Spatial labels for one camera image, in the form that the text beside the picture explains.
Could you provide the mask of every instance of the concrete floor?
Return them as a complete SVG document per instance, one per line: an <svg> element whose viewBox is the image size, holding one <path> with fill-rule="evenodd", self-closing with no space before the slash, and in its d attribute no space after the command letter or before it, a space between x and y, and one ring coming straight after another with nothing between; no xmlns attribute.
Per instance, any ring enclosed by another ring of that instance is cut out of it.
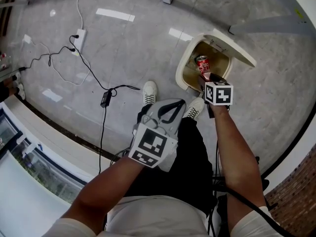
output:
<svg viewBox="0 0 316 237"><path fill-rule="evenodd" d="M45 53L40 45L25 44L24 34L35 43L43 42L51 51L68 45L70 35L80 28L76 0L30 0L26 7L12 11L7 37L8 47L19 66ZM214 27L233 38L258 62L256 68L237 62L228 81L235 86L231 116L265 171L292 142L315 103L316 44L310 37L287 34L251 34L232 36L231 24L287 11L277 0L80 0L87 37L83 54L105 87L130 84L142 88L154 80L159 99L194 99L175 82L175 71L189 41L170 35L175 29L195 37ZM98 8L111 9L135 16L133 22L96 15ZM55 68L75 83L87 73L79 58L65 50L53 57ZM73 132L99 146L104 109L100 101L104 90L93 77L82 86L63 82L47 66L47 58L35 62L23 73L27 101L39 111ZM58 102L45 96L52 91L62 97ZM119 89L111 101L105 122L103 148L111 153L126 148L132 127L142 107L141 91ZM209 160L215 162L216 132L207 111L198 119Z"/></svg>

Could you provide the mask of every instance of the fiducial marker cube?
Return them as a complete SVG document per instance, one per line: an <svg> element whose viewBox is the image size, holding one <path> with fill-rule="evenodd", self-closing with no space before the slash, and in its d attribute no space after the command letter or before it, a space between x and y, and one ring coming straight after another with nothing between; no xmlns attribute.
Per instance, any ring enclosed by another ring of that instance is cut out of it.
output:
<svg viewBox="0 0 316 237"><path fill-rule="evenodd" d="M212 105L232 105L233 90L228 82L206 82L204 100Z"/></svg>

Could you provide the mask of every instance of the brick wall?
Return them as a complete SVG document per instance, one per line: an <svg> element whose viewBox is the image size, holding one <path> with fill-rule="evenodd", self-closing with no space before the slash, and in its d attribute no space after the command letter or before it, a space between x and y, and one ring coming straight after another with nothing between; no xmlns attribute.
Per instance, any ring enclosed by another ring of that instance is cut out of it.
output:
<svg viewBox="0 0 316 237"><path fill-rule="evenodd" d="M283 228L297 237L312 236L316 229L316 145L266 198L270 205L277 203L270 212Z"/></svg>

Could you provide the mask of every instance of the red soda can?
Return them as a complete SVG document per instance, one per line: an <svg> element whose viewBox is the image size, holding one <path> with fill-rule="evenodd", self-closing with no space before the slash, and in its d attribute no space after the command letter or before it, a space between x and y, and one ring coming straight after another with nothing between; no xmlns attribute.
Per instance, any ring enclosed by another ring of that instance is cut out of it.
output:
<svg viewBox="0 0 316 237"><path fill-rule="evenodd" d="M209 70L209 59L207 56L197 58L197 65L202 74Z"/></svg>

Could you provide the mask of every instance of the white sneaker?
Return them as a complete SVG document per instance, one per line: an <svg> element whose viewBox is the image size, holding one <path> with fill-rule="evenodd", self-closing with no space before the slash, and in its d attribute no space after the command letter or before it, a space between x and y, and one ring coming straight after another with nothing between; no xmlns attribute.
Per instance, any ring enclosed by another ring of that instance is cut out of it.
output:
<svg viewBox="0 0 316 237"><path fill-rule="evenodd" d="M21 83L21 73L18 71L15 73L16 76L16 83L19 85Z"/></svg>
<svg viewBox="0 0 316 237"><path fill-rule="evenodd" d="M192 118L196 119L198 115L203 111L204 108L204 100L200 97L196 98L191 102L187 111L184 113L184 118Z"/></svg>
<svg viewBox="0 0 316 237"><path fill-rule="evenodd" d="M25 100L25 91L24 91L24 86L23 86L23 84L19 84L18 85L18 88L19 88L19 95L20 95L20 97L22 98L22 100Z"/></svg>
<svg viewBox="0 0 316 237"><path fill-rule="evenodd" d="M15 76L16 76L16 80L13 81L13 85L17 87L21 83L21 73L18 71L15 73Z"/></svg>
<svg viewBox="0 0 316 237"><path fill-rule="evenodd" d="M154 104L156 102L157 92L158 89L155 82L146 82L143 88L143 106Z"/></svg>

